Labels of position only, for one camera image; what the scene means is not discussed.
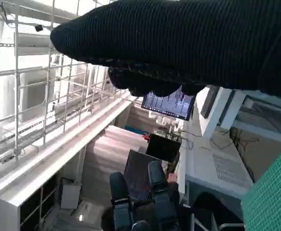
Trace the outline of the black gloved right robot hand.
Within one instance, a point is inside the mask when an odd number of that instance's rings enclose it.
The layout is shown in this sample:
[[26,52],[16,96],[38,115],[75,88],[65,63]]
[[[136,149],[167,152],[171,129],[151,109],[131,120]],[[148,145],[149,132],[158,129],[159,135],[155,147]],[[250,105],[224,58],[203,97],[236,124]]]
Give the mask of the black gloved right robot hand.
[[281,0],[118,0],[57,26],[55,49],[142,97],[214,85],[281,98]]

